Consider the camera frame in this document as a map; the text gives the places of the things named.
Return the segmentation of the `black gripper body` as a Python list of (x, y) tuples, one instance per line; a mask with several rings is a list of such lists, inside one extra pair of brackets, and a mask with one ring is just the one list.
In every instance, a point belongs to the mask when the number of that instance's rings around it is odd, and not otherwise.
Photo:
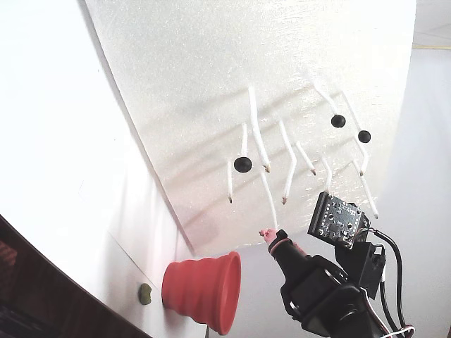
[(364, 332), (361, 293), (346, 282), (338, 266), (311, 257), (314, 271), (300, 281), (285, 281), (280, 293), (288, 315), (307, 332)]

